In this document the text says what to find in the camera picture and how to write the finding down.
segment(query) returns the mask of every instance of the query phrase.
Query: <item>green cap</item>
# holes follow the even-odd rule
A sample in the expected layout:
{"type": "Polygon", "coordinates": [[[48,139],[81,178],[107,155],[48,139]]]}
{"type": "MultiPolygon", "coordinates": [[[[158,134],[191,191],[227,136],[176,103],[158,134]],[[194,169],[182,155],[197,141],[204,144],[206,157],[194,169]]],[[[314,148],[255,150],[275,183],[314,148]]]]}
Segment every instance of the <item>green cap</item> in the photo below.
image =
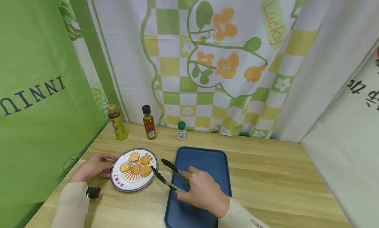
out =
{"type": "Polygon", "coordinates": [[[184,123],[183,121],[180,121],[180,122],[178,123],[178,129],[179,129],[179,130],[184,130],[184,129],[186,129],[186,123],[184,123]]]}

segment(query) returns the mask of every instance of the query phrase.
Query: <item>small jar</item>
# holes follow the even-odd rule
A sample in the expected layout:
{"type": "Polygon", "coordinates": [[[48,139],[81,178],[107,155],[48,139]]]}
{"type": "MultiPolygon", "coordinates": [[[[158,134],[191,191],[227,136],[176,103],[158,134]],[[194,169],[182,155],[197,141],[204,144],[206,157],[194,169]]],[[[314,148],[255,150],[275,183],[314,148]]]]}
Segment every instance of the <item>small jar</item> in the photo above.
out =
{"type": "Polygon", "coordinates": [[[186,123],[180,121],[178,123],[178,140],[184,141],[186,138],[186,123]]]}

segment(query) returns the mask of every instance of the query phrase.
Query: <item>white plate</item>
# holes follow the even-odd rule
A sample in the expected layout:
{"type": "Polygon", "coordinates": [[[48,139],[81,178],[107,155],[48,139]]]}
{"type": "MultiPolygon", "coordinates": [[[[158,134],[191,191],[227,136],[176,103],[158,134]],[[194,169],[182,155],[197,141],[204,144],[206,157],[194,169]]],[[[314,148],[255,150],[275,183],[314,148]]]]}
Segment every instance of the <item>white plate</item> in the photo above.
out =
{"type": "Polygon", "coordinates": [[[115,160],[114,166],[111,171],[111,176],[110,176],[110,181],[112,182],[112,185],[120,191],[126,191],[126,192],[137,191],[145,187],[146,185],[148,185],[154,178],[153,172],[151,172],[150,175],[145,176],[145,177],[142,176],[141,173],[138,173],[136,175],[132,174],[131,169],[126,172],[122,172],[120,170],[120,166],[123,163],[129,163],[130,168],[138,164],[139,166],[141,166],[141,168],[144,168],[146,166],[149,166],[149,167],[153,166],[155,169],[158,170],[157,158],[151,151],[144,148],[135,148],[135,149],[125,152],[124,154],[120,155],[115,160]],[[129,161],[129,157],[130,157],[130,154],[134,152],[137,152],[139,154],[139,158],[137,161],[131,162],[129,161]],[[142,156],[145,156],[145,155],[150,156],[150,163],[148,165],[142,165],[140,161],[142,156]]]}

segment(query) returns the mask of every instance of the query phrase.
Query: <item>bottle label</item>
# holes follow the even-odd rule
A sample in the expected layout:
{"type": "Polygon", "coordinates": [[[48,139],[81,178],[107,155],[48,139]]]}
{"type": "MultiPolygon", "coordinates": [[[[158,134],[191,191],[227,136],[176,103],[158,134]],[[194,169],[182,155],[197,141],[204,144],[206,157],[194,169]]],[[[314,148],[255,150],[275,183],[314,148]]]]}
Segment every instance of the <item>bottle label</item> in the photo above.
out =
{"type": "Polygon", "coordinates": [[[155,136],[155,125],[154,123],[146,123],[145,124],[145,130],[146,130],[146,135],[148,137],[153,137],[155,136]]]}
{"type": "Polygon", "coordinates": [[[116,134],[116,138],[118,140],[124,140],[125,138],[127,138],[128,133],[125,130],[124,124],[121,121],[121,117],[111,119],[111,123],[113,126],[113,130],[116,134]]]}
{"type": "Polygon", "coordinates": [[[147,133],[147,135],[149,135],[149,137],[153,137],[153,136],[155,136],[155,132],[154,131],[150,131],[150,132],[147,133]]]}
{"type": "Polygon", "coordinates": [[[186,137],[186,132],[184,130],[179,130],[178,131],[178,138],[179,140],[180,139],[184,139],[186,137]]]}

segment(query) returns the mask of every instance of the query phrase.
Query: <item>right hand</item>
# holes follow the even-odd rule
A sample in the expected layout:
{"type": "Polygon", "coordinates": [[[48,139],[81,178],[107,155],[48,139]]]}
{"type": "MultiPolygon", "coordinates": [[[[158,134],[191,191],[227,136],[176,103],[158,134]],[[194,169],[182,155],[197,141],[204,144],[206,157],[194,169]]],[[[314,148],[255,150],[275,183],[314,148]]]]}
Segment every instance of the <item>right hand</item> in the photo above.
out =
{"type": "Polygon", "coordinates": [[[182,173],[190,182],[190,191],[176,191],[178,200],[205,209],[219,219],[223,218],[229,210],[230,198],[221,191],[212,176],[192,166],[189,172],[182,173]]]}

